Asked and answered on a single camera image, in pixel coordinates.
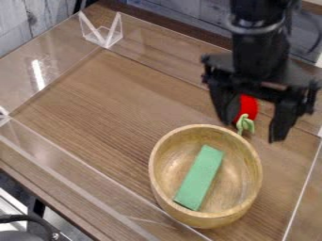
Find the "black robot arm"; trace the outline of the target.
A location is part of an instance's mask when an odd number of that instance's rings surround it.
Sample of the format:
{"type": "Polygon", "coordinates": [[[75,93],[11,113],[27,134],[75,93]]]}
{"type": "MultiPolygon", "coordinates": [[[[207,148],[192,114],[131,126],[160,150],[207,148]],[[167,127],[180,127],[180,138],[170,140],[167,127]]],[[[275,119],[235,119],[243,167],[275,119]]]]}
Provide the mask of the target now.
{"type": "Polygon", "coordinates": [[[206,54],[202,81],[220,122],[230,125],[242,109],[242,96],[274,103],[269,141],[286,139],[299,117],[314,112],[322,81],[290,59],[293,16],[309,20],[322,42],[322,24],[301,0],[230,0],[226,28],[228,55],[206,54]]]}

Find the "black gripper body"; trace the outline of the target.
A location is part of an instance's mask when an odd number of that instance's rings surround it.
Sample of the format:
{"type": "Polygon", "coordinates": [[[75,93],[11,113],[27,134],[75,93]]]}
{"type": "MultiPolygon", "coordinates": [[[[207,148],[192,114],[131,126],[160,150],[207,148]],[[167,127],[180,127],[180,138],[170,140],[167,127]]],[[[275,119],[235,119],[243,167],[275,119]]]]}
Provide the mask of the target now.
{"type": "Polygon", "coordinates": [[[285,30],[267,33],[235,32],[228,54],[202,55],[202,79],[232,87],[247,95],[274,104],[282,100],[297,102],[297,115],[314,109],[319,81],[290,59],[290,41],[285,30]]]}

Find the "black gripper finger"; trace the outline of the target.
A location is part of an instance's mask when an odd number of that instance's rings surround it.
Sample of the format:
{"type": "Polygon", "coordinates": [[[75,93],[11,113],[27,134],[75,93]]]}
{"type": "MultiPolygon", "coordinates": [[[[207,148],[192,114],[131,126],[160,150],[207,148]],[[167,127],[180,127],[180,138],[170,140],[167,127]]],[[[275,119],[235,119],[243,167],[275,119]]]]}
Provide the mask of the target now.
{"type": "Polygon", "coordinates": [[[282,100],[274,105],[274,115],[269,125],[269,142],[283,141],[297,122],[297,102],[282,100]]]}
{"type": "Polygon", "coordinates": [[[230,125],[240,110],[240,94],[218,81],[208,83],[208,91],[218,118],[224,125],[230,125]]]}

